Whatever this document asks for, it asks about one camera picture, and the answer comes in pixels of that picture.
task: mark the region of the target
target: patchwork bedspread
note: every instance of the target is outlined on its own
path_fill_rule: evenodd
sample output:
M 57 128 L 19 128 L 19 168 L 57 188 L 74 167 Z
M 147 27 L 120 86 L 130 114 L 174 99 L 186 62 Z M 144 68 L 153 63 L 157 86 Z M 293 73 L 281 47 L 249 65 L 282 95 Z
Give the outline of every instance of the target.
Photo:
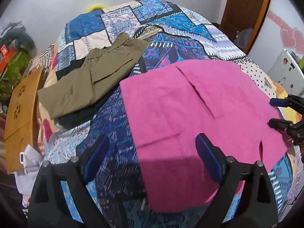
M 143 54 L 146 70 L 186 59 L 230 60 L 241 66 L 269 98 L 276 97 L 270 78 L 238 49 L 221 31 L 201 15 L 163 0 L 138 0 L 103 10 L 81 14 L 66 24 L 54 45 L 54 57 L 44 87 L 57 82 L 55 72 L 71 60 L 85 57 L 93 48 L 110 46 L 122 32 L 131 38 L 150 42 Z M 131 75 L 141 74 L 137 66 Z M 288 111 L 296 120 L 295 112 Z M 101 133 L 108 135 L 110 149 L 87 188 L 98 208 L 115 227 L 193 227 L 206 206 L 180 213 L 154 213 L 142 204 L 145 188 L 120 88 L 108 99 L 91 122 L 65 131 L 50 119 L 39 103 L 40 143 L 44 142 L 46 160 L 63 163 L 81 155 Z M 276 196 L 278 213 L 297 171 L 293 148 L 269 172 Z M 81 221 L 62 182 L 64 194 L 74 219 Z M 236 195 L 225 220 L 233 217 L 240 195 Z

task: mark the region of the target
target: white clip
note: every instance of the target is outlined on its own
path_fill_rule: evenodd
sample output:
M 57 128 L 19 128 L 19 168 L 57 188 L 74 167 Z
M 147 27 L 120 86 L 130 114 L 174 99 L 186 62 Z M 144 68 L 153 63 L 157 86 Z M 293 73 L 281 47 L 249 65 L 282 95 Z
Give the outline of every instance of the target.
M 24 152 L 20 152 L 19 160 L 20 160 L 20 164 L 22 164 L 22 165 L 23 165 L 23 159 L 24 159 Z
M 141 204 L 140 210 L 143 211 L 144 207 L 145 207 L 145 203 L 146 203 L 146 198 L 143 199 L 143 202 Z

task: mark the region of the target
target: pink towel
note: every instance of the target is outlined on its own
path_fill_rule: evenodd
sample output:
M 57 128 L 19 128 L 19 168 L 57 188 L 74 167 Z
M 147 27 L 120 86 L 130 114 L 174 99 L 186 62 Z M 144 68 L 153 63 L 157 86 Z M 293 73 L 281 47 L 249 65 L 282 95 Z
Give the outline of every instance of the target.
M 178 212 L 212 200 L 213 182 L 195 147 L 205 133 L 225 155 L 267 170 L 287 148 L 267 122 L 269 98 L 227 61 L 187 60 L 120 83 L 151 208 Z

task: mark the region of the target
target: door frame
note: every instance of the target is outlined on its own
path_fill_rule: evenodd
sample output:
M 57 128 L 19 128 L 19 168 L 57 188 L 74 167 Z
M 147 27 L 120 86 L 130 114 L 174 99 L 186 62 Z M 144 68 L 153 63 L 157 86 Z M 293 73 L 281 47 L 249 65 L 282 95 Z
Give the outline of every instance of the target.
M 254 42 L 255 42 L 255 40 L 256 40 L 260 30 L 261 30 L 261 27 L 263 25 L 263 22 L 265 20 L 267 12 L 268 12 L 270 1 L 271 0 L 264 0 L 263 1 L 261 11 L 260 11 L 260 14 L 257 18 L 256 24 L 253 28 L 252 34 L 249 38 L 249 41 L 248 41 L 247 45 L 245 46 L 245 48 L 243 50 L 244 53 L 246 53 L 246 54 L 248 54 L 248 52 L 251 50 L 251 47 L 253 46 L 253 44 L 254 44 Z M 223 26 L 223 24 L 226 21 L 226 14 L 227 14 L 227 11 L 228 11 L 227 8 L 229 7 L 230 3 L 231 3 L 231 0 L 227 0 L 220 28 Z

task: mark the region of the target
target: wooden door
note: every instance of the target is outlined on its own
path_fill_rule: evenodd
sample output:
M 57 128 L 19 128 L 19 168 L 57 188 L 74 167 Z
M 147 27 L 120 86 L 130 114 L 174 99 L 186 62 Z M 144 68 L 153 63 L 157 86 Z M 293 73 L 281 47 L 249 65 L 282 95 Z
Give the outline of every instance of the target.
M 220 29 L 233 42 L 237 32 L 253 29 L 249 44 L 253 44 L 264 21 L 270 0 L 227 0 Z

